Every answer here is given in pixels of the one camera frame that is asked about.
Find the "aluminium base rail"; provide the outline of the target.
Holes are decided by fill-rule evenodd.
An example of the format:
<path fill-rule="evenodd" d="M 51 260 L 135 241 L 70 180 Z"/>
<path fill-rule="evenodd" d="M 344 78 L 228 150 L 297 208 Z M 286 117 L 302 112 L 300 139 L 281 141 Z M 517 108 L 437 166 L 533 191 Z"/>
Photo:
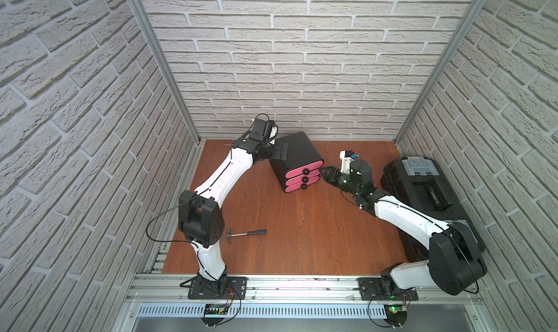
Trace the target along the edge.
<path fill-rule="evenodd" d="M 140 274 L 126 295 L 129 317 L 199 317 L 208 303 L 228 303 L 228 318 L 385 319 L 385 305 L 407 310 L 427 305 L 462 305 L 472 310 L 482 299 L 451 296 L 438 288 L 412 288 L 389 298 L 373 292 L 376 278 L 351 275 L 245 275 L 221 299 L 189 297 L 193 276 Z"/>

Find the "right controller board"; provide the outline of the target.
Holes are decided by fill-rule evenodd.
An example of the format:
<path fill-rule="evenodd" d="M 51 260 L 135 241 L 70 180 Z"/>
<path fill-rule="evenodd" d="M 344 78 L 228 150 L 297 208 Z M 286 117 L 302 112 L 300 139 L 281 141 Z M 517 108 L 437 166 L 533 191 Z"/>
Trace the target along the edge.
<path fill-rule="evenodd" d="M 402 305 L 385 305 L 384 310 L 387 325 L 393 329 L 402 329 L 408 319 L 408 310 Z"/>

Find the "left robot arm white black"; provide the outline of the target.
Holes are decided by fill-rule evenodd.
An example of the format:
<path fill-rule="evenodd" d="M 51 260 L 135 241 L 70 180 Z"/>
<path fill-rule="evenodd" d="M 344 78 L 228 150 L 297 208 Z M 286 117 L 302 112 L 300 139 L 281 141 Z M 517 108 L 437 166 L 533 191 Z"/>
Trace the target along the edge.
<path fill-rule="evenodd" d="M 258 161 L 285 161 L 288 143 L 271 138 L 240 137 L 215 172 L 194 191 L 179 197 L 178 229 L 193 247 L 198 272 L 192 281 L 191 299 L 221 299 L 234 291 L 229 288 L 220 239 L 225 231 L 222 204 L 234 185 Z"/>

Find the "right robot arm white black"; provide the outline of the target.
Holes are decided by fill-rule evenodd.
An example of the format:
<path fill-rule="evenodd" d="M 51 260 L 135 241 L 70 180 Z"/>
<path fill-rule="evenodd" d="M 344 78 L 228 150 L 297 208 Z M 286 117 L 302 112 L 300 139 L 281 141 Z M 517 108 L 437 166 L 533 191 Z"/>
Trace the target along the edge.
<path fill-rule="evenodd" d="M 394 265 L 382 273 L 379 291 L 386 297 L 417 287 L 439 288 L 456 296 L 477 286 L 487 274 L 488 266 L 466 225 L 436 220 L 377 188 L 366 161 L 346 158 L 340 168 L 321 167 L 320 174 L 329 185 L 350 194 L 353 205 L 396 226 L 429 252 L 426 260 Z"/>

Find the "right aluminium corner post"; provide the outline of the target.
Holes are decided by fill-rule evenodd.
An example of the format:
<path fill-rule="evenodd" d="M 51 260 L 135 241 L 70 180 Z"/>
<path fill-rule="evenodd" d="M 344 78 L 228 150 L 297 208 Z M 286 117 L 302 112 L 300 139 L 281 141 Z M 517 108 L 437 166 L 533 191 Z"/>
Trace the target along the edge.
<path fill-rule="evenodd" d="M 400 143 L 402 143 L 412 122 L 417 117 L 418 112 L 421 110 L 422 106 L 426 102 L 428 95 L 431 91 L 433 91 L 438 79 L 441 77 L 448 64 L 453 60 L 453 56 L 456 54 L 459 46 L 462 44 L 463 40 L 465 39 L 470 28 L 476 21 L 487 1 L 488 0 L 472 0 L 465 14 L 460 19 L 459 24 L 457 25 L 456 30 L 451 36 L 445 49 L 441 53 L 439 60 L 437 61 L 429 78 L 427 79 L 427 82 L 421 89 L 417 100 L 415 101 L 409 114 L 405 118 L 402 127 L 398 131 L 398 134 L 396 134 L 395 139 L 393 140 L 395 145 L 399 145 Z"/>

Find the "controller board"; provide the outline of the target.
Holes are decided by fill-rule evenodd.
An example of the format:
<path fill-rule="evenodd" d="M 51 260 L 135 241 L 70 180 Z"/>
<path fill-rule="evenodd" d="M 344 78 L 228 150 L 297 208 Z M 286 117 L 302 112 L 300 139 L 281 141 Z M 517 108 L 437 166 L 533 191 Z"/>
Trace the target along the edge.
<path fill-rule="evenodd" d="M 228 317 L 230 305 L 228 303 L 208 303 L 203 309 L 202 321 L 206 327 L 215 327 Z"/>
<path fill-rule="evenodd" d="M 393 329 L 402 329 L 408 319 L 408 310 L 402 305 L 385 305 L 384 310 L 387 325 Z"/>

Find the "aluminium corner post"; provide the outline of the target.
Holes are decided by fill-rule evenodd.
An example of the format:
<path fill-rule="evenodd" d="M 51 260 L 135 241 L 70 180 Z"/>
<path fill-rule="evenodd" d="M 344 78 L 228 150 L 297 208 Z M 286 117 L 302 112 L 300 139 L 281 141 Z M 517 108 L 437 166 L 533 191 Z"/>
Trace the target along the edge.
<path fill-rule="evenodd" d="M 487 1 L 488 0 L 472 0 L 465 14 L 460 19 L 459 24 L 457 25 L 456 30 L 451 36 L 445 49 L 441 53 L 439 60 L 437 61 L 429 78 L 427 79 L 427 82 L 421 89 L 417 100 L 415 101 L 409 114 L 405 118 L 402 127 L 398 131 L 398 134 L 396 134 L 395 139 L 393 140 L 395 145 L 399 145 L 400 143 L 402 143 L 412 122 L 417 117 L 418 112 L 421 110 L 422 106 L 426 102 L 428 95 L 431 91 L 433 91 L 438 79 L 441 77 L 448 64 L 453 60 L 453 56 L 456 54 L 459 46 L 462 44 L 463 40 L 465 39 L 470 28 L 476 21 Z"/>
<path fill-rule="evenodd" d="M 169 62 L 157 38 L 151 20 L 149 19 L 148 12 L 146 11 L 142 3 L 142 0 L 127 0 L 127 2 L 129 3 L 131 11 L 133 12 L 137 20 L 138 26 L 144 35 L 147 46 L 150 48 L 153 54 L 153 58 L 161 72 L 161 75 L 163 76 L 163 80 L 166 82 L 167 87 L 169 88 L 171 97 L 175 102 L 178 111 L 183 118 L 183 121 L 185 122 L 187 131 L 193 142 L 198 146 L 201 142 L 200 135 L 190 116 L 190 113 L 188 112 L 187 106 L 182 97 L 182 93 L 178 88 L 177 81 L 174 78 L 174 74 L 171 71 Z"/>

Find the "black drawer cabinet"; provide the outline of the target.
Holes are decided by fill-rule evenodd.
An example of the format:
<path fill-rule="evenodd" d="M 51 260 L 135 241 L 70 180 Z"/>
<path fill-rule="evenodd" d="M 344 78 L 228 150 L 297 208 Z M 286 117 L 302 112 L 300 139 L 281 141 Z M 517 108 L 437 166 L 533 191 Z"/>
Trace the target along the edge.
<path fill-rule="evenodd" d="M 289 144 L 288 158 L 285 161 L 270 160 L 270 166 L 276 174 L 284 192 L 287 181 L 286 172 L 318 160 L 323 160 L 324 163 L 324 159 L 304 132 L 297 132 L 280 137 L 275 140 L 275 143 L 276 142 Z"/>

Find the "black toolbox grey latches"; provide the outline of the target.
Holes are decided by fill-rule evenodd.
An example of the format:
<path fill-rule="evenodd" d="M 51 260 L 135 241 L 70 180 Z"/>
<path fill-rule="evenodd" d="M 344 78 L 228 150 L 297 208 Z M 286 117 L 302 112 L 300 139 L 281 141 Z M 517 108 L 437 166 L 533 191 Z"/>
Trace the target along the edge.
<path fill-rule="evenodd" d="M 394 159 L 385 166 L 381 179 L 382 189 L 393 195 L 408 208 L 413 208 L 433 219 L 448 224 L 462 223 L 471 229 L 475 242 L 481 252 L 486 249 L 472 220 L 460 204 L 456 192 L 436 161 L 425 157 L 403 157 Z M 398 228 L 405 255 L 409 262 L 429 258 L 425 247 L 428 243 L 426 230 L 439 232 L 431 222 L 409 211 L 403 211 L 411 220 L 406 220 L 396 211 L 401 208 L 381 203 L 378 207 L 379 218 Z"/>

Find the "left aluminium corner post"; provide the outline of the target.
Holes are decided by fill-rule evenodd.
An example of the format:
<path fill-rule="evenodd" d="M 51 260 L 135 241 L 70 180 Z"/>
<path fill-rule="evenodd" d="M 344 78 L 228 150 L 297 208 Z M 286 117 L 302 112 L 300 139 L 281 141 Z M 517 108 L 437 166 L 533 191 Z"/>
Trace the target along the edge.
<path fill-rule="evenodd" d="M 147 46 L 150 48 L 153 54 L 153 58 L 161 72 L 161 75 L 163 76 L 163 80 L 166 82 L 167 87 L 169 88 L 171 97 L 175 102 L 178 111 L 183 118 L 183 121 L 185 122 L 187 131 L 193 142 L 198 146 L 201 142 L 200 135 L 190 116 L 190 113 L 188 112 L 187 106 L 182 97 L 182 93 L 178 88 L 177 81 L 174 78 L 174 74 L 171 71 L 169 62 L 157 38 L 151 20 L 149 19 L 148 12 L 146 11 L 142 3 L 142 0 L 127 0 L 127 2 L 129 3 L 131 11 L 133 12 L 137 20 L 138 26 L 144 35 Z"/>

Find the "left controller board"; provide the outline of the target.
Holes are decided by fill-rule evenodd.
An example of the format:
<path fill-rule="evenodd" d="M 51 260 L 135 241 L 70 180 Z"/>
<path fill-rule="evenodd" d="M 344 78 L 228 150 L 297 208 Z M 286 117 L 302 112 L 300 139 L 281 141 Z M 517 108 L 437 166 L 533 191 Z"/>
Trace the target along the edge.
<path fill-rule="evenodd" d="M 208 303 L 203 309 L 202 321 L 206 327 L 215 327 L 228 317 L 230 305 L 228 303 Z"/>

